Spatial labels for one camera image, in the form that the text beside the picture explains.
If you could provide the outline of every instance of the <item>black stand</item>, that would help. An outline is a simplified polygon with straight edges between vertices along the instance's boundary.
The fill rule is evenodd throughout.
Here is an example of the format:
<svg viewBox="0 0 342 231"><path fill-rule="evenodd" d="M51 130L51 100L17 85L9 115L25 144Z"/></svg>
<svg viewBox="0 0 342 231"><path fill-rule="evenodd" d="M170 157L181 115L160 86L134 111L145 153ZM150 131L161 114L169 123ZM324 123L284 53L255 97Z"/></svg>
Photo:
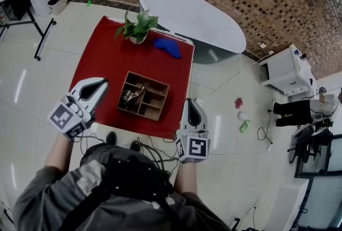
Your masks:
<svg viewBox="0 0 342 231"><path fill-rule="evenodd" d="M3 28L1 33L0 33L0 38L1 38L1 35L3 34L3 32L5 31L5 28L9 28L9 27L15 26L15 25L34 24L34 26L36 27L37 31L39 32L39 34L42 37L42 39L41 39L41 41L39 43L39 46L38 46L38 48L36 50L36 53L34 54L34 58L37 59L38 61L40 61L41 60L40 54L41 54L42 44L44 43L44 40L45 40L46 36L48 35L50 27L52 25L57 24L57 22L52 18L50 23L49 23L49 25L48 25L48 27L46 28L45 32L43 33L41 28L39 28L39 25L37 24L36 19L34 19L33 15L32 15L32 12L31 12L31 10L29 8L27 9L27 14L28 14L28 16L30 16L31 21L16 22L16 23L0 25L0 28Z"/></svg>

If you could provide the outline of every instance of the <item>plant pot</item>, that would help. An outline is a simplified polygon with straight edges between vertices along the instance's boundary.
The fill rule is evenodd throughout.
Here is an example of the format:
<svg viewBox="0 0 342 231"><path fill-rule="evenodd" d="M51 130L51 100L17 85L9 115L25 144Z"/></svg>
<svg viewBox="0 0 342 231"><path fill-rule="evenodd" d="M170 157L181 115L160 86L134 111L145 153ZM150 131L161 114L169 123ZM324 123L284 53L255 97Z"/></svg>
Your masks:
<svg viewBox="0 0 342 231"><path fill-rule="evenodd" d="M146 35L145 35L145 37L143 38L143 40L142 40L141 42L139 42L139 43L137 43L137 38L136 38L136 37L131 36L129 39L130 39L130 41L131 41L134 45L139 45L139 44L143 43L143 42L146 40L147 35L148 35L148 32L146 33Z"/></svg>

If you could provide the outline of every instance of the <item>green toy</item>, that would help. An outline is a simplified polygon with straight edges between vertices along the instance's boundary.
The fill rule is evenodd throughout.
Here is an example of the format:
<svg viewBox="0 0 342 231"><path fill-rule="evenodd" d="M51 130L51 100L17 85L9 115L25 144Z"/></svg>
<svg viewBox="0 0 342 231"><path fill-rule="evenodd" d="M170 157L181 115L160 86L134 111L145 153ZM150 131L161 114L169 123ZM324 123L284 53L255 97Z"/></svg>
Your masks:
<svg viewBox="0 0 342 231"><path fill-rule="evenodd" d="M247 120L242 123L242 125L239 128L241 133L244 133L248 129L248 126L250 126L250 122L251 121Z"/></svg>

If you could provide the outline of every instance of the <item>harness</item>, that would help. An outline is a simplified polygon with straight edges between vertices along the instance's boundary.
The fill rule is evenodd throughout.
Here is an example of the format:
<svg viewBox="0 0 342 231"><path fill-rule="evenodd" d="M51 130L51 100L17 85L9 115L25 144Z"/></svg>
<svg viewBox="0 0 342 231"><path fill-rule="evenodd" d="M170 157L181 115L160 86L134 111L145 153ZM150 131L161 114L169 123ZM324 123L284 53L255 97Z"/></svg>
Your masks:
<svg viewBox="0 0 342 231"><path fill-rule="evenodd" d="M58 231L74 231L88 216L110 196L122 196L143 201L155 201L171 219L171 230L189 229L185 221L171 209L165 198L174 189L170 173L155 165L142 163L136 156L126 160L112 158L102 182L65 218Z"/></svg>

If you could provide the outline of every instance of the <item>forearm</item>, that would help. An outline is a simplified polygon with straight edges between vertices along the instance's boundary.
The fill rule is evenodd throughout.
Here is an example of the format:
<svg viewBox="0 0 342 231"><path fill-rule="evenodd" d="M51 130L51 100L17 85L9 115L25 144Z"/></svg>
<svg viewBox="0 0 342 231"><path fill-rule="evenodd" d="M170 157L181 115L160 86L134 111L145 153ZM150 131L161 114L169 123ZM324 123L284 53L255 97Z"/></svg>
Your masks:
<svg viewBox="0 0 342 231"><path fill-rule="evenodd" d="M58 134L44 166L54 166L64 173L69 171L70 158L74 143L63 134Z"/></svg>
<svg viewBox="0 0 342 231"><path fill-rule="evenodd" d="M177 193L192 192L197 194L197 163L180 163L174 189Z"/></svg>

